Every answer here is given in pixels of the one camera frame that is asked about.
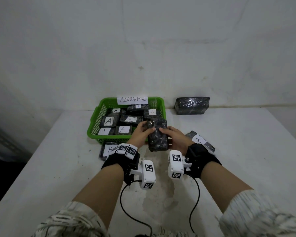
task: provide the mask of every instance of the black cable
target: black cable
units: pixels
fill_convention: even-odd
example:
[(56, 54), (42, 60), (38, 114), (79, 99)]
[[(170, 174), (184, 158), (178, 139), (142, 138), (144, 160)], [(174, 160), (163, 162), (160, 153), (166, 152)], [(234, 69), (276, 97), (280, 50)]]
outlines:
[(200, 190), (199, 190), (199, 186), (198, 186), (198, 183), (197, 183), (196, 179), (195, 179), (195, 178), (193, 178), (193, 179), (195, 180), (195, 182), (196, 182), (196, 184), (197, 184), (197, 188), (198, 188), (198, 198), (197, 198), (197, 202), (196, 202), (196, 204), (195, 204), (193, 210), (192, 210), (191, 213), (190, 213), (189, 223), (190, 223), (191, 230), (192, 230), (193, 233), (195, 234), (195, 232), (194, 232), (194, 230), (193, 230), (193, 228), (192, 228), (192, 225), (191, 225), (191, 216), (192, 216), (192, 213), (193, 213), (193, 211), (195, 210), (195, 208), (196, 208), (196, 206), (197, 206), (197, 204), (198, 204), (199, 196), (201, 195), (201, 192), (200, 192)]
[[(134, 180), (134, 181), (132, 181), (129, 185), (131, 185), (132, 183), (134, 183), (134, 182), (141, 182), (141, 180)], [(127, 187), (128, 185), (126, 185), (123, 189), (122, 189), (122, 192), (121, 192), (121, 196), (120, 196), (120, 203), (121, 203), (121, 207), (122, 207), (122, 210), (124, 211), (124, 213), (129, 217), (129, 218), (131, 218), (132, 220), (134, 220), (134, 221), (137, 221), (138, 223), (141, 223), (141, 224), (143, 224), (143, 225), (145, 225), (145, 226), (148, 226), (149, 228), (150, 228), (150, 235), (149, 235), (149, 237), (151, 237), (152, 236), (152, 227), (149, 225), (149, 224), (146, 224), (146, 223), (144, 223), (144, 222), (142, 222), (142, 221), (139, 221), (139, 220), (137, 220), (137, 219), (135, 219), (135, 218), (133, 218), (133, 217), (131, 217), (129, 214), (127, 214), (127, 212), (124, 210), (124, 208), (123, 208), (123, 205), (122, 205), (122, 194), (123, 194), (123, 191), (124, 191), (124, 189)]]

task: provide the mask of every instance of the green plastic basket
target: green plastic basket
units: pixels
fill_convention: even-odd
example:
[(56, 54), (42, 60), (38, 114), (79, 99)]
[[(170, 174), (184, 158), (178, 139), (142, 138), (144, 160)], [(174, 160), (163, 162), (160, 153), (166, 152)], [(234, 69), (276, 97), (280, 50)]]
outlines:
[[(160, 97), (148, 97), (149, 108), (160, 110), (160, 115), (166, 119), (166, 109), (164, 107), (164, 101)], [(100, 144), (104, 141), (114, 142), (127, 142), (131, 135), (98, 135), (100, 130), (100, 121), (102, 116), (106, 114), (108, 108), (123, 108), (128, 105), (118, 105), (117, 98), (109, 97), (101, 100), (99, 106), (97, 106), (91, 116), (90, 125), (87, 131), (87, 135), (91, 139), (96, 139)]]

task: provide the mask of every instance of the patterned sleeve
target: patterned sleeve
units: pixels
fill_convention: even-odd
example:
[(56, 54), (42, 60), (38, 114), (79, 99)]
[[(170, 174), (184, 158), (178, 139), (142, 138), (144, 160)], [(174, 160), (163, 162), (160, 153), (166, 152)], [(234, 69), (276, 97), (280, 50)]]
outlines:
[(84, 236), (105, 237), (106, 228), (100, 217), (87, 205), (68, 203), (61, 211), (40, 223), (32, 237)]
[(296, 236), (296, 217), (254, 190), (232, 199), (219, 226), (225, 236)]

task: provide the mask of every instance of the finger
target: finger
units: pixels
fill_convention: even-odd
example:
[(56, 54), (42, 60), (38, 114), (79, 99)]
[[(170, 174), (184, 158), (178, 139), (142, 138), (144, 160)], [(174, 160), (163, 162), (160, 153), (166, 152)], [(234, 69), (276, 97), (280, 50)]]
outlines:
[(174, 128), (173, 126), (168, 126), (167, 128), (171, 131), (174, 131), (174, 132), (178, 131), (178, 129)]
[(148, 136), (149, 134), (151, 134), (152, 132), (154, 132), (156, 129), (154, 127), (147, 129), (146, 131), (144, 131), (143, 133), (145, 133), (146, 136)]
[(169, 135), (170, 137), (172, 137), (173, 132), (171, 130), (168, 129), (162, 129), (161, 127), (159, 128), (159, 131), (163, 134)]
[(141, 127), (143, 127), (146, 123), (147, 123), (147, 121), (142, 121), (142, 122), (140, 122), (140, 123), (138, 124), (137, 127), (141, 128)]

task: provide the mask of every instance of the handwritten label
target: handwritten label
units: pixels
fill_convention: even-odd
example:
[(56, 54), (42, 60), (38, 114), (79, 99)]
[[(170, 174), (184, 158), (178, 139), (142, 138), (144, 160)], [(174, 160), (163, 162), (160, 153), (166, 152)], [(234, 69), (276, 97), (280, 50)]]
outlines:
[(150, 116), (157, 115), (157, 111), (155, 109), (149, 109), (148, 113), (149, 113)]
[(105, 118), (104, 126), (112, 126), (114, 121), (114, 116), (109, 116)]
[(104, 127), (99, 130), (98, 135), (109, 135), (111, 127)]
[(196, 136), (193, 137), (192, 141), (194, 141), (195, 143), (198, 144), (205, 144), (207, 141), (201, 137), (199, 134), (197, 134)]
[(121, 111), (120, 108), (117, 108), (117, 109), (113, 109), (113, 110), (112, 110), (113, 113), (119, 113), (120, 111)]
[(125, 122), (136, 122), (137, 117), (127, 116)]
[(103, 152), (103, 156), (108, 156), (109, 153), (113, 150), (114, 147), (116, 147), (118, 145), (105, 145), (104, 147), (104, 152)]
[(130, 129), (130, 126), (120, 126), (120, 128), (118, 129), (119, 133), (128, 133)]
[(147, 96), (125, 96), (117, 98), (118, 105), (138, 105), (138, 104), (148, 104)]

